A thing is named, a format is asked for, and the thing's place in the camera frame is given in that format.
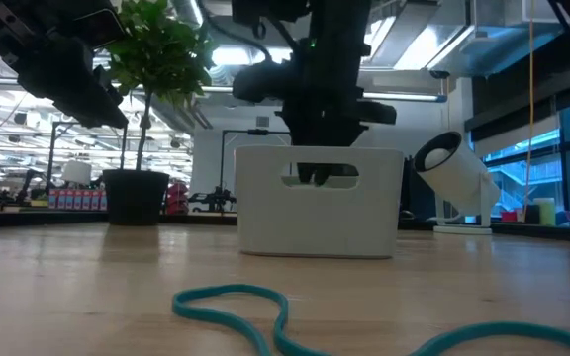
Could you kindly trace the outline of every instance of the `table surface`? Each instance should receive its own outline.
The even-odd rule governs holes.
[[[568,242],[401,232],[392,260],[269,258],[239,254],[234,227],[73,224],[0,229],[0,355],[251,355],[239,335],[170,310],[180,290],[228,283],[285,293],[289,335],[331,355],[407,355],[482,321],[570,330]],[[200,305],[266,334],[277,314],[243,295]],[[499,337],[446,355],[570,353]]]

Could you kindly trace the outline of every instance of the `plant stem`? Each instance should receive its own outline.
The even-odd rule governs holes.
[[[142,170],[143,168],[143,152],[144,144],[146,143],[146,128],[150,123],[150,102],[153,99],[153,93],[150,90],[144,90],[146,93],[146,100],[144,102],[144,116],[140,121],[140,127],[142,128],[142,133],[140,136],[140,144],[138,145],[138,159],[136,160],[136,170]]]

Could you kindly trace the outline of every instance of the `potted plant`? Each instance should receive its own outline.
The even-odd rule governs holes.
[[[177,108],[190,105],[193,95],[203,95],[201,86],[211,84],[207,69],[214,64],[215,46],[205,28],[169,18],[167,7],[167,0],[123,1],[119,17],[126,35],[106,48],[119,92],[125,96],[143,88],[145,103],[136,170],[103,172],[111,224],[152,225],[159,220],[169,177],[142,171],[153,96]]]

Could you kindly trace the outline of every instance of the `green leaves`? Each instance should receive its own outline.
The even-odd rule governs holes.
[[[217,47],[206,28],[166,16],[167,0],[125,0],[119,14],[126,37],[110,44],[110,72],[120,82],[119,92],[143,85],[147,92],[175,107],[190,105],[193,94],[203,95],[202,85],[211,85],[207,69]]]

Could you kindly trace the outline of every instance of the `window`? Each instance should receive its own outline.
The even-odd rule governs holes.
[[[531,150],[550,147],[560,143],[560,130],[556,129],[554,131],[540,134],[531,140]],[[519,153],[526,153],[529,148],[529,140],[517,143],[511,147],[501,149],[494,153],[485,156],[485,161],[489,162],[491,160],[510,157]]]
[[[489,167],[494,182],[501,188],[501,199],[492,208],[492,217],[524,206],[526,160]],[[553,198],[556,212],[564,211],[562,193],[562,162],[559,154],[551,154],[531,161],[529,200]]]

